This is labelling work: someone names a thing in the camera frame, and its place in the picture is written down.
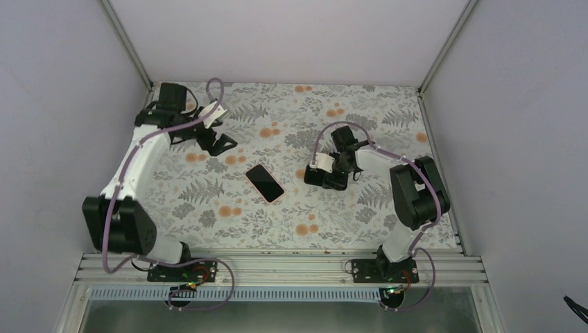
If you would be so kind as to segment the black phone pink case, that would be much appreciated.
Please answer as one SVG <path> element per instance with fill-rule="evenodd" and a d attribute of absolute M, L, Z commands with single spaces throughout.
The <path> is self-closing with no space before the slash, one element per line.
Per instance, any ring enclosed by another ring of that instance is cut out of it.
<path fill-rule="evenodd" d="M 245 176 L 267 203 L 273 203 L 285 194 L 284 188 L 261 164 L 246 171 Z"/>

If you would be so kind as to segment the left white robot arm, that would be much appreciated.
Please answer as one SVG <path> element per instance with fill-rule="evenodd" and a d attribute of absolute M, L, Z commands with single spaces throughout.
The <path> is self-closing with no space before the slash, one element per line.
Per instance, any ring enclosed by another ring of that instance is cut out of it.
<path fill-rule="evenodd" d="M 99 196 L 83 201 L 83 216 L 95 249 L 101 252 L 103 269 L 115 273 L 127 262 L 138 259 L 165 266 L 177 281 L 187 279 L 195 259 L 189 246 L 161 237 L 157 226 L 141 205 L 157 163 L 174 138 L 196 140 L 211 156 L 234 148 L 237 143 L 214 131 L 228 112 L 224 106 L 225 87 L 221 79 L 207 81 L 209 105 L 187 111 L 187 97 L 193 92 L 185 85 L 162 83 L 159 98 L 147 104 L 135 117 L 132 140 L 115 175 Z"/>

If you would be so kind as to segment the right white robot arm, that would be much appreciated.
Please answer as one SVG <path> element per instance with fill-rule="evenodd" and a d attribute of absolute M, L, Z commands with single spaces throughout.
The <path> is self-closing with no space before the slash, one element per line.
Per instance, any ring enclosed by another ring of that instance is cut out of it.
<path fill-rule="evenodd" d="M 423 234 L 449 211 L 451 203 L 444 183 L 431 157 L 410 160 L 381 148 L 369 137 L 361 142 L 352 131 L 356 124 L 349 121 L 336 121 L 330 126 L 334 128 L 331 139 L 336 150 L 319 151 L 320 140 L 326 133 L 322 129 L 315 139 L 304 182 L 345 191 L 351 174 L 368 171 L 389 180 L 399 224 L 379 246 L 375 271 L 383 282 L 393 282 L 401 275 L 402 265 L 414 257 Z"/>

